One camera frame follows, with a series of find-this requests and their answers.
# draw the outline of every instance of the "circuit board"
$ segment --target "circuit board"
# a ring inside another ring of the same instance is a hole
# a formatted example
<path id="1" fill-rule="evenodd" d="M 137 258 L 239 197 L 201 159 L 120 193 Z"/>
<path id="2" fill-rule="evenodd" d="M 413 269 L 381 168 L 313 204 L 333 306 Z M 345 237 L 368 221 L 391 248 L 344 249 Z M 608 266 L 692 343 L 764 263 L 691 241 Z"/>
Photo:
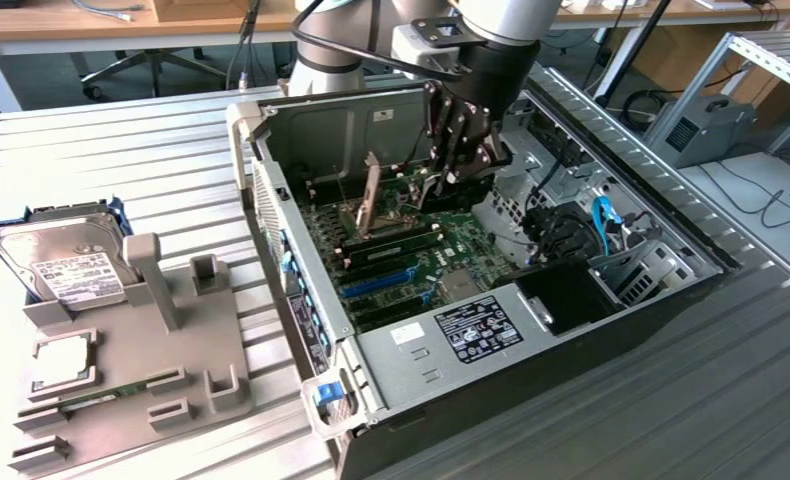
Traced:
<path id="1" fill-rule="evenodd" d="M 360 238 L 355 223 L 361 199 L 300 209 L 344 310 L 360 332 L 458 300 L 455 277 L 466 278 L 460 280 L 468 284 L 463 292 L 487 291 L 495 279 L 515 268 L 471 212 L 419 213 L 407 192 L 421 178 L 416 170 L 380 182 L 367 238 Z M 345 261 L 343 250 L 392 238 L 400 240 L 363 257 L 361 266 Z M 400 250 L 393 258 L 372 259 L 393 250 Z"/>

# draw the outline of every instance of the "office chair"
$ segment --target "office chair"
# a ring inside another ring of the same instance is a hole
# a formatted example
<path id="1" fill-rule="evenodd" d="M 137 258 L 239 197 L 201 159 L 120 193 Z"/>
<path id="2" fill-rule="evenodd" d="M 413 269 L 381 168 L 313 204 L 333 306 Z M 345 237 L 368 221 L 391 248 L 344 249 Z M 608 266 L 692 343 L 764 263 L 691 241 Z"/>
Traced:
<path id="1" fill-rule="evenodd" d="M 184 67 L 189 70 L 196 72 L 207 73 L 220 79 L 220 88 L 223 88 L 223 82 L 225 81 L 225 73 L 220 70 L 211 68 L 208 65 L 204 65 L 199 62 L 188 60 L 187 58 L 179 57 L 173 55 L 175 52 L 179 50 L 184 50 L 183 48 L 160 48 L 160 49 L 147 49 L 141 50 L 140 52 L 135 53 L 133 55 L 128 55 L 124 50 L 117 50 L 113 52 L 116 55 L 116 62 L 111 63 L 107 67 L 104 67 L 97 72 L 85 75 L 80 79 L 80 84 L 83 86 L 84 95 L 91 100 L 97 100 L 101 97 L 101 88 L 97 85 L 93 85 L 95 82 L 99 80 L 107 79 L 115 73 L 119 73 L 129 68 L 140 65 L 141 63 L 149 64 L 149 68 L 152 70 L 152 96 L 160 97 L 160 83 L 159 83 L 159 75 L 163 73 L 163 69 L 160 64 L 163 62 L 172 63 L 180 67 Z M 200 47 L 193 47 L 193 58 L 196 60 L 201 60 L 205 58 L 203 53 L 203 49 Z"/>

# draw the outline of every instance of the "motherboard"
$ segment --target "motherboard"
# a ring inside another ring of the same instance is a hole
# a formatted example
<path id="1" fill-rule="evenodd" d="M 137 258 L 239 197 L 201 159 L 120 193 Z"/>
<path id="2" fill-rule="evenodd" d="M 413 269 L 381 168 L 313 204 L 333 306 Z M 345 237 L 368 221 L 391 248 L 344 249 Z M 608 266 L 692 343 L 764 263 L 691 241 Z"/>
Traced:
<path id="1" fill-rule="evenodd" d="M 491 289 L 515 269 L 468 209 L 421 213 L 413 206 L 427 171 L 387 172 L 367 232 L 363 198 L 300 207 L 320 258 L 355 328 L 364 332 Z"/>

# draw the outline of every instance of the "green circuit board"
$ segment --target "green circuit board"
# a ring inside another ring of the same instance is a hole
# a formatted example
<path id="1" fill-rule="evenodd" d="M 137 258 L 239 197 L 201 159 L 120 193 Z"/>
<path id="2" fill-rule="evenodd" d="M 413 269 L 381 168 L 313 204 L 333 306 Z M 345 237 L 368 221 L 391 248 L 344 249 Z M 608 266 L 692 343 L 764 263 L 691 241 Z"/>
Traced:
<path id="1" fill-rule="evenodd" d="M 460 271 L 459 277 L 467 277 L 462 270 L 468 272 L 470 291 L 472 287 L 487 291 L 495 279 L 515 269 L 470 212 L 421 214 L 409 202 L 404 202 L 404 186 L 420 180 L 421 173 L 416 171 L 412 175 L 380 182 L 369 238 L 360 238 L 355 225 L 355 212 L 361 199 L 301 207 L 301 215 L 341 304 L 360 332 L 456 300 L 443 281 L 451 278 L 446 276 L 454 272 Z M 361 245 L 365 241 L 392 235 L 409 235 L 409 232 L 431 227 L 432 231 L 421 235 L 420 240 L 397 242 L 399 247 L 412 246 L 417 250 L 413 253 L 383 262 L 371 262 L 359 268 L 356 265 L 345 266 L 344 256 L 339 254 L 339 249 L 345 245 Z M 409 281 L 361 295 L 345 295 L 351 287 L 404 271 L 409 271 Z M 356 275 L 363 277 L 360 281 L 355 281 Z"/>

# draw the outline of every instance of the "hard drive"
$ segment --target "hard drive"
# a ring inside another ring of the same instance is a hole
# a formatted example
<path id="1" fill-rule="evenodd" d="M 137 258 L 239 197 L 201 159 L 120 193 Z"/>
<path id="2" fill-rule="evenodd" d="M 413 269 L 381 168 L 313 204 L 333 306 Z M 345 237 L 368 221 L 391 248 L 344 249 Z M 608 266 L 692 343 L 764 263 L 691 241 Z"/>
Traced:
<path id="1" fill-rule="evenodd" d="M 85 310 L 124 301 L 140 281 L 121 256 L 129 233 L 117 200 L 0 215 L 0 258 L 35 301 Z"/>

